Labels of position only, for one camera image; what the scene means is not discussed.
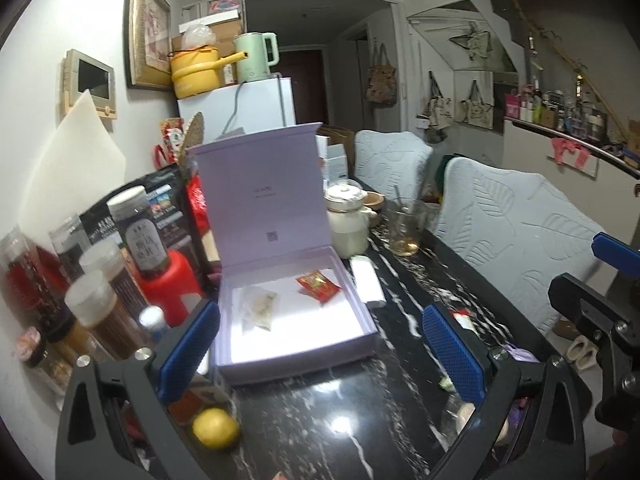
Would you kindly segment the white tea sachet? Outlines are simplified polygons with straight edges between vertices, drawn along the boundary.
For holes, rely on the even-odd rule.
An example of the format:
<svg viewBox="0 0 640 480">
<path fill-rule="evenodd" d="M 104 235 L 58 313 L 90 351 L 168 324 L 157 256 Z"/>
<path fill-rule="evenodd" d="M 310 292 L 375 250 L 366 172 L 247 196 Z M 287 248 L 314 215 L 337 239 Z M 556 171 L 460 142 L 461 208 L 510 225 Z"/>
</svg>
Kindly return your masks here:
<svg viewBox="0 0 640 480">
<path fill-rule="evenodd" d="M 273 310 L 279 295 L 260 286 L 248 286 L 241 292 L 241 321 L 243 330 L 260 328 L 271 330 Z"/>
</svg>

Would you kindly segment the red gold snack packet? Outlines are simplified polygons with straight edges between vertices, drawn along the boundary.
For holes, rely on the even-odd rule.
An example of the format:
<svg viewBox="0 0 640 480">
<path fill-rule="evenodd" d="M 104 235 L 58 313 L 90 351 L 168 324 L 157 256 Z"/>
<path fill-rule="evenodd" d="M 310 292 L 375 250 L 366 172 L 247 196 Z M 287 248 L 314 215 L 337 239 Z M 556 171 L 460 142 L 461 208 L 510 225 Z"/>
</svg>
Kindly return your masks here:
<svg viewBox="0 0 640 480">
<path fill-rule="evenodd" d="M 309 298 L 316 300 L 320 306 L 324 306 L 334 299 L 341 291 L 341 287 L 331 281 L 320 270 L 298 276 L 295 279 L 299 284 L 299 291 Z"/>
</svg>

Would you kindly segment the white fuzzy slipper pair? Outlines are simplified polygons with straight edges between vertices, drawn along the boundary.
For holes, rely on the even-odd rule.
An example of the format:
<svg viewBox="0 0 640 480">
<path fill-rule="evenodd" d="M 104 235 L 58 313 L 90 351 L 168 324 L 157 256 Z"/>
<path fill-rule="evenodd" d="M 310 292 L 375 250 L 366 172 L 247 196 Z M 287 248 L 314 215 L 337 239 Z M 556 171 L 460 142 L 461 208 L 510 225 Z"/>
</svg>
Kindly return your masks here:
<svg viewBox="0 0 640 480">
<path fill-rule="evenodd" d="M 584 335 L 578 336 L 565 351 L 565 359 L 576 372 L 590 370 L 597 364 L 598 347 Z"/>
</svg>

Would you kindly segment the white cabinet counter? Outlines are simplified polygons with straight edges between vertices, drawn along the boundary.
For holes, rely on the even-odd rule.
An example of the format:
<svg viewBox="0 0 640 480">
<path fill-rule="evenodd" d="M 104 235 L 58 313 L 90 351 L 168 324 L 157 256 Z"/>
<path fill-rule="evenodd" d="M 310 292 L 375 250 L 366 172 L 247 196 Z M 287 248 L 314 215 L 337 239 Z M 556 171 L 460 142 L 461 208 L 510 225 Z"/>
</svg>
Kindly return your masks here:
<svg viewBox="0 0 640 480">
<path fill-rule="evenodd" d="M 553 160 L 553 138 L 588 148 L 591 156 L 585 168 L 576 169 L 570 154 L 564 156 L 565 164 L 558 166 Z M 638 170 L 563 133 L 511 118 L 504 121 L 502 166 L 542 174 L 606 232 L 634 244 L 639 229 Z"/>
</svg>

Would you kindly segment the yellow lemon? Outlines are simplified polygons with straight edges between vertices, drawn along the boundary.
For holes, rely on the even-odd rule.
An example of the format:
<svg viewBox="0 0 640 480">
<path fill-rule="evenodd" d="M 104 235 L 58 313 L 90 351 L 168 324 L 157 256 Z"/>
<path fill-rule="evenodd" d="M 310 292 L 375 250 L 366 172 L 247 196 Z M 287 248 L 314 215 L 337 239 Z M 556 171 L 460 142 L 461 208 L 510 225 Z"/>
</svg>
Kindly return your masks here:
<svg viewBox="0 0 640 480">
<path fill-rule="evenodd" d="M 208 408 L 192 422 L 194 436 L 206 448 L 224 450 L 238 442 L 241 427 L 239 423 L 221 408 Z"/>
</svg>

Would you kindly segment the lilac gift box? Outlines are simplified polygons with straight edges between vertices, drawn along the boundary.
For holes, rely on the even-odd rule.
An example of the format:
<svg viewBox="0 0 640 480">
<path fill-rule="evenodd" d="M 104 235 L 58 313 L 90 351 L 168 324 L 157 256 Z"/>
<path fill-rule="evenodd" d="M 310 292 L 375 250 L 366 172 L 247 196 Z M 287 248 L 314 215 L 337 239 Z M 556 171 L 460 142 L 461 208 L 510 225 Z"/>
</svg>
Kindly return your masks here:
<svg viewBox="0 0 640 480">
<path fill-rule="evenodd" d="M 232 386 L 372 356 L 372 316 L 331 245 L 317 124 L 239 133 L 190 148 L 221 263 L 220 329 L 210 357 Z M 342 291 L 324 306 L 295 279 L 320 270 Z M 248 286 L 279 295 L 271 330 L 243 330 Z"/>
</svg>

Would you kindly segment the dark label jar white lid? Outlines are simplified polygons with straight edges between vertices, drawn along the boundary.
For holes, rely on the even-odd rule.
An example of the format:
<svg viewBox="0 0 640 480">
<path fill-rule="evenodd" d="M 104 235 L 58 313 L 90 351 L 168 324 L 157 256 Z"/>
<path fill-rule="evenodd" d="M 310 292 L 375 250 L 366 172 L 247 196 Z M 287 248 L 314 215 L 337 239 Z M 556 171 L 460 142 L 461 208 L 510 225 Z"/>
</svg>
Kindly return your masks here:
<svg viewBox="0 0 640 480">
<path fill-rule="evenodd" d="M 169 256 L 153 219 L 142 185 L 127 188 L 106 202 L 129 255 L 144 278 L 155 278 L 169 266 Z"/>
</svg>

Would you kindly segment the white folded towel roll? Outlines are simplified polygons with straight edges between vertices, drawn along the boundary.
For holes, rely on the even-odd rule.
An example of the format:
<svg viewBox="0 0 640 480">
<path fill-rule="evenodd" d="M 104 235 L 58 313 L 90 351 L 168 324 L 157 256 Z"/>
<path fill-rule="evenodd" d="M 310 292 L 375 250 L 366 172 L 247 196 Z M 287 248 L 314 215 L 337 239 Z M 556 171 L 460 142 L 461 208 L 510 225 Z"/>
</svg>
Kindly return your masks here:
<svg viewBox="0 0 640 480">
<path fill-rule="evenodd" d="M 367 256 L 353 256 L 349 259 L 349 264 L 356 292 L 362 303 L 369 310 L 384 308 L 386 299 L 371 259 Z"/>
</svg>

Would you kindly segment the pink cloth on counter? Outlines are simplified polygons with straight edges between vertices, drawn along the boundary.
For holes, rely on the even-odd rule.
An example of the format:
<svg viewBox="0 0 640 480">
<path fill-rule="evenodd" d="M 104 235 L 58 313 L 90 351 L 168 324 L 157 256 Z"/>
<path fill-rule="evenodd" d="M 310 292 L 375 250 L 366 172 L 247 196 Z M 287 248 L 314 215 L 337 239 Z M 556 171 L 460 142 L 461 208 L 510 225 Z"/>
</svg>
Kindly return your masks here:
<svg viewBox="0 0 640 480">
<path fill-rule="evenodd" d="M 565 164 L 564 156 L 570 154 L 574 157 L 573 166 L 578 170 L 583 170 L 590 159 L 591 152 L 582 144 L 565 138 L 553 138 L 551 140 L 553 150 L 553 160 L 558 166 Z"/>
</svg>

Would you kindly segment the red spice jar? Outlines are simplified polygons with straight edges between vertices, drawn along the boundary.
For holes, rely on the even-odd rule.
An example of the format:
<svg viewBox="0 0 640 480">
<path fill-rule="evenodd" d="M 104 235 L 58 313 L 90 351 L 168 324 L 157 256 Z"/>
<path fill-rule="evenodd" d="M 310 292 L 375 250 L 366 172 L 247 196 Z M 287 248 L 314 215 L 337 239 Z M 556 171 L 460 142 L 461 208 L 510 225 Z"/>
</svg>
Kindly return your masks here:
<svg viewBox="0 0 640 480">
<path fill-rule="evenodd" d="M 18 226 L 1 239 L 1 277 L 12 310 L 25 326 L 34 326 L 49 342 L 60 342 L 73 326 L 73 315 L 48 283 Z"/>
</svg>

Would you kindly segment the white canvas tote bag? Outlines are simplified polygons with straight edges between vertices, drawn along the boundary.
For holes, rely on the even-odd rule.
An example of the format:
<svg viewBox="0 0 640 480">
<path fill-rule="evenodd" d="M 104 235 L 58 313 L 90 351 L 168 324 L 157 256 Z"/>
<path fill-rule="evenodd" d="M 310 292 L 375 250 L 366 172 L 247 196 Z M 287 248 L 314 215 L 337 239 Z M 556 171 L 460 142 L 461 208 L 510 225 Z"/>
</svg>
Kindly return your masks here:
<svg viewBox="0 0 640 480">
<path fill-rule="evenodd" d="M 476 79 L 472 81 L 468 97 L 460 101 L 460 106 L 460 122 L 476 128 L 492 129 L 494 106 L 484 101 Z"/>
</svg>

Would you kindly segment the far light blue chair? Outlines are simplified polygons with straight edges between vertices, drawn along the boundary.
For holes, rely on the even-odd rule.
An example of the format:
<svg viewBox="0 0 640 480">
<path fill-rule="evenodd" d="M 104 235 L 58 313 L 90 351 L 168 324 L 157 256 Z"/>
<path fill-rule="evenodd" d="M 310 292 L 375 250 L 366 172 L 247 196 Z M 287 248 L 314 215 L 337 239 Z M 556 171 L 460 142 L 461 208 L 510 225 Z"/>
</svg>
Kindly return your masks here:
<svg viewBox="0 0 640 480">
<path fill-rule="evenodd" d="M 355 178 L 393 200 L 415 200 L 434 150 L 414 133 L 360 130 L 355 134 Z"/>
</svg>

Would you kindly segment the green electric kettle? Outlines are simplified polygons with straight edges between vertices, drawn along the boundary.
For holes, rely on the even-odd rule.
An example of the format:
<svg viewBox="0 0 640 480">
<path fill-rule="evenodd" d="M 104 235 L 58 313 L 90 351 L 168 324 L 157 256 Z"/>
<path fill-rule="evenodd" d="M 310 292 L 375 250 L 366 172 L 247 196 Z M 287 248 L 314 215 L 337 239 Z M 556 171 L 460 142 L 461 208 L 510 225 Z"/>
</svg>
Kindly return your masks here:
<svg viewBox="0 0 640 480">
<path fill-rule="evenodd" d="M 245 52 L 246 58 L 236 63 L 239 82 L 267 79 L 271 69 L 280 62 L 278 38 L 274 32 L 247 32 L 233 40 L 236 52 Z"/>
</svg>

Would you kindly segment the framed flower picture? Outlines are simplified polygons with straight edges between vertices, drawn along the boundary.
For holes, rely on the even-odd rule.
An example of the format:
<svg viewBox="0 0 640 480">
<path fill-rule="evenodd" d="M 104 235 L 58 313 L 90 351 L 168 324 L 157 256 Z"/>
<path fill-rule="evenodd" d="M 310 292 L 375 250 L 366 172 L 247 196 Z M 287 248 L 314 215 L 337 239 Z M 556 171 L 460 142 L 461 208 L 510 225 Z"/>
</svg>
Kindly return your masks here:
<svg viewBox="0 0 640 480">
<path fill-rule="evenodd" d="M 125 0 L 124 58 L 129 88 L 172 88 L 170 40 L 170 5 L 166 0 Z"/>
</svg>

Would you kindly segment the beige wall intercom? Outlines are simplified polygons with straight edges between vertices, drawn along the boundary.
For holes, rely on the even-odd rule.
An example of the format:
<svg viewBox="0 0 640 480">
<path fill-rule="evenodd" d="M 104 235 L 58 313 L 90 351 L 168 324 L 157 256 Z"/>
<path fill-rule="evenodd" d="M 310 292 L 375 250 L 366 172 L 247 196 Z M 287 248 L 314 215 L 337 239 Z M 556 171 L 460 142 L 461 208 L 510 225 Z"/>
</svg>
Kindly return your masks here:
<svg viewBox="0 0 640 480">
<path fill-rule="evenodd" d="M 62 107 L 68 114 L 88 92 L 101 118 L 116 119 L 115 72 L 95 58 L 75 49 L 66 52 L 63 64 Z"/>
</svg>

